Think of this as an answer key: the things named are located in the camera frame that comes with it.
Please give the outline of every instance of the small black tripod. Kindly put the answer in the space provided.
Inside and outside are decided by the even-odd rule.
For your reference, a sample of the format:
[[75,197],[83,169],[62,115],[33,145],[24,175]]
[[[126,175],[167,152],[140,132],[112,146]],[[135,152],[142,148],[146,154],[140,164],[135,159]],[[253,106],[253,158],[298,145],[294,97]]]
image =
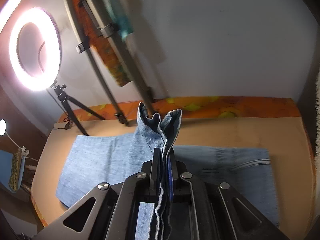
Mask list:
[[105,118],[99,114],[97,114],[95,111],[91,110],[90,108],[88,108],[87,106],[81,104],[78,100],[76,100],[75,98],[69,96],[63,89],[66,88],[66,85],[57,85],[54,88],[54,92],[57,94],[58,99],[60,100],[61,104],[63,105],[65,111],[67,112],[67,114],[69,115],[70,119],[76,124],[76,126],[79,128],[79,130],[83,133],[83,135],[89,135],[86,130],[84,129],[84,127],[81,125],[81,123],[79,122],[79,120],[77,119],[75,113],[72,111],[68,100],[72,103],[74,103],[75,105],[79,106],[80,108],[82,108],[83,110],[87,111],[88,113],[94,115],[95,117],[98,117],[100,120],[105,120]]

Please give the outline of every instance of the metal screw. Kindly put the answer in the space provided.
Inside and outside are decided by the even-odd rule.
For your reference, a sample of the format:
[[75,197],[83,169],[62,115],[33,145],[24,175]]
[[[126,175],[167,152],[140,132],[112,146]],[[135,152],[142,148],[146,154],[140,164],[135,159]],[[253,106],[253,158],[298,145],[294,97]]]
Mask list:
[[229,189],[229,188],[230,188],[230,185],[229,185],[229,183],[227,183],[227,182],[222,182],[222,183],[220,183],[220,188],[222,188],[222,189]]
[[145,172],[138,172],[137,173],[137,178],[138,179],[144,179],[147,176]]
[[100,189],[100,190],[106,190],[108,187],[109,187],[109,185],[106,182],[101,182],[98,184],[98,189]]
[[192,173],[190,172],[184,172],[181,174],[181,176],[184,178],[184,179],[191,179],[192,178]]

